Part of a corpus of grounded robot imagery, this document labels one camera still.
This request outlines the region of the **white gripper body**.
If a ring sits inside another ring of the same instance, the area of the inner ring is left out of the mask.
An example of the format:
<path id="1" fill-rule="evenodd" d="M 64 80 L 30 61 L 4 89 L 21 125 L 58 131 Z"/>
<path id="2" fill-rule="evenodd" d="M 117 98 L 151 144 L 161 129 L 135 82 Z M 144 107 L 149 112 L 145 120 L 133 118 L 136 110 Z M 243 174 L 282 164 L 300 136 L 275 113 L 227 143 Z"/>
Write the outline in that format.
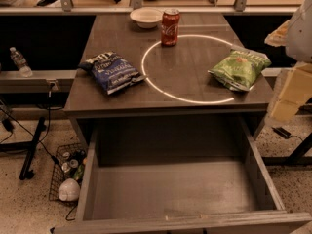
<path id="1" fill-rule="evenodd" d="M 304 0 L 291 17 L 286 54 L 296 61 L 312 62 L 312 0 Z"/>

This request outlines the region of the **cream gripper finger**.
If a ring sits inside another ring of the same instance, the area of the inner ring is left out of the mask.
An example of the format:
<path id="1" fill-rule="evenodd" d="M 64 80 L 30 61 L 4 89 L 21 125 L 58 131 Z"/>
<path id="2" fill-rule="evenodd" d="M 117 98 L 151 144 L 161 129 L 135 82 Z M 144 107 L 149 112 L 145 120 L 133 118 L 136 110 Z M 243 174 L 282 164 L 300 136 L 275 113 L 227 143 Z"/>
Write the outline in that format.
<path id="1" fill-rule="evenodd" d="M 283 68 L 273 92 L 268 106 L 268 122 L 288 123 L 312 98 L 312 64 L 298 62 L 293 68 Z"/>
<path id="2" fill-rule="evenodd" d="M 283 22 L 277 29 L 267 35 L 264 43 L 273 47 L 286 46 L 289 20 Z"/>

